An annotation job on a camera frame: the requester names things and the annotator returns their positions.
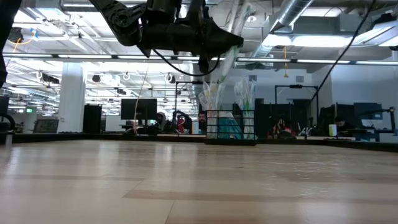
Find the light wood floor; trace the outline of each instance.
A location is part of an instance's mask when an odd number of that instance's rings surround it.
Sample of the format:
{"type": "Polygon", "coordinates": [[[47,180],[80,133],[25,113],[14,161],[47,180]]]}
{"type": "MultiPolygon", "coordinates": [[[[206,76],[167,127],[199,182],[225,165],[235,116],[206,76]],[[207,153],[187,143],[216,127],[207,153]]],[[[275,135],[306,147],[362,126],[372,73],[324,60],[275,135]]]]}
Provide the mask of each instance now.
{"type": "Polygon", "coordinates": [[[0,147],[0,223],[398,223],[398,154],[65,141],[0,147]]]}

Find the wooden floor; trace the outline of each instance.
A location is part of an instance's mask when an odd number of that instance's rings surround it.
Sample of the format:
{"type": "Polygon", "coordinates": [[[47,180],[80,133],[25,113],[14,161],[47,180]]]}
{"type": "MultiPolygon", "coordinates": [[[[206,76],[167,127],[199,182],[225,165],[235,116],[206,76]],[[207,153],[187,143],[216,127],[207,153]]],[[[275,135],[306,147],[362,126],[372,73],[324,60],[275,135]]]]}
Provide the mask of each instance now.
{"type": "Polygon", "coordinates": [[[0,223],[398,223],[398,154],[65,141],[0,147],[0,223]]]}

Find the robotic arm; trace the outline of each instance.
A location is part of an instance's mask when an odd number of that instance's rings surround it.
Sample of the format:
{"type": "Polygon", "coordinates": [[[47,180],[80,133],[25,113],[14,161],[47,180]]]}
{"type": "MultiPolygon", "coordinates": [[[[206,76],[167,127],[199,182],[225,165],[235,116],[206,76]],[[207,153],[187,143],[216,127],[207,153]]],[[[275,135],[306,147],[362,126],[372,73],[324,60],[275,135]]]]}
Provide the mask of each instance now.
{"type": "Polygon", "coordinates": [[[213,57],[243,45],[242,37],[215,24],[205,0],[192,0],[185,18],[178,17],[182,0],[148,0],[134,7],[116,0],[90,2],[122,45],[136,45],[146,57],[152,49],[191,52],[200,56],[200,71],[206,73],[213,57]]]}

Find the ductwork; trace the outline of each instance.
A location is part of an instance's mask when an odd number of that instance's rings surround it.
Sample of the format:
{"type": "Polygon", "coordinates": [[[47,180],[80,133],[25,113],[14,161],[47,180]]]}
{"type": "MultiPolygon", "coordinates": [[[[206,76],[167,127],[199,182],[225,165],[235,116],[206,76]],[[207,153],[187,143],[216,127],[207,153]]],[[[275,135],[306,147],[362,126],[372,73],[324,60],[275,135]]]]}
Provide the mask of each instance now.
{"type": "MultiPolygon", "coordinates": [[[[294,22],[301,14],[311,5],[313,0],[285,0],[283,1],[280,11],[276,14],[268,16],[263,28],[262,44],[253,52],[252,57],[266,57],[275,47],[267,43],[267,36],[276,30],[283,33],[293,32],[294,22]]],[[[250,63],[246,65],[246,69],[253,70],[258,63],[250,63]]]]}

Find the ceiling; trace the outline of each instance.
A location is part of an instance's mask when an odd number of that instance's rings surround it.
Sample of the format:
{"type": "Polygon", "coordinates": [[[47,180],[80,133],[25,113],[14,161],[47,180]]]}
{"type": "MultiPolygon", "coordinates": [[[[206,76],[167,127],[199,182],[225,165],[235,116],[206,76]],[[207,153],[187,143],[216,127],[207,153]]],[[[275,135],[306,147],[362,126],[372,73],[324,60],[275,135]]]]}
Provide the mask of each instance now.
{"type": "MultiPolygon", "coordinates": [[[[119,44],[114,38],[111,29],[108,27],[102,15],[96,12],[88,0],[64,0],[63,7],[48,6],[47,8],[21,8],[14,21],[14,27],[21,27],[24,35],[22,44],[15,45],[7,42],[4,52],[16,53],[41,53],[41,54],[113,54],[113,55],[142,55],[137,47],[125,47],[119,44]]],[[[121,1],[124,4],[137,4],[140,1],[121,1]]],[[[242,36],[245,39],[244,46],[240,49],[240,55],[248,56],[257,49],[263,41],[262,28],[266,16],[272,15],[280,9],[282,0],[274,1],[250,1],[256,11],[250,22],[245,23],[242,36]]],[[[302,16],[337,17],[346,13],[361,13],[369,1],[337,1],[337,0],[315,0],[315,2],[302,14],[302,16]]],[[[213,16],[218,26],[225,28],[231,14],[232,0],[209,0],[210,15],[213,16]]],[[[396,4],[396,1],[378,1],[375,9],[383,10],[396,4]]],[[[275,47],[271,54],[274,58],[324,58],[335,59],[336,54],[341,50],[337,47],[297,47],[287,46],[284,48],[275,47]]],[[[172,52],[160,51],[164,55],[172,55],[172,52]]],[[[389,56],[391,51],[387,47],[369,47],[351,49],[347,57],[360,58],[361,60],[380,60],[389,56]]],[[[7,70],[9,76],[7,82],[11,85],[32,86],[26,87],[25,91],[8,89],[4,94],[12,94],[11,104],[14,106],[40,105],[31,103],[39,101],[45,106],[41,113],[52,115],[57,112],[59,99],[59,87],[41,88],[48,83],[40,81],[41,73],[53,76],[62,81],[62,64],[60,61],[40,60],[17,60],[11,59],[7,70]]],[[[175,64],[180,69],[189,72],[189,64],[175,64]]],[[[309,69],[312,65],[289,65],[291,69],[309,69]]],[[[191,81],[188,76],[181,75],[165,63],[126,63],[126,62],[84,62],[88,75],[86,102],[103,104],[106,114],[118,114],[119,100],[122,97],[155,97],[158,98],[159,109],[167,114],[174,110],[175,84],[165,80],[169,73],[173,74],[177,81],[191,81]],[[119,76],[118,86],[123,88],[136,88],[127,90],[126,95],[116,93],[116,90],[96,89],[97,87],[111,86],[112,83],[92,80],[93,75],[107,76],[115,79],[119,76]],[[113,103],[107,99],[114,98],[113,103]]],[[[275,63],[272,69],[284,68],[283,63],[275,63]]],[[[186,113],[195,114],[198,112],[196,93],[191,85],[182,89],[178,98],[185,102],[179,102],[177,109],[183,108],[186,113]]]]}

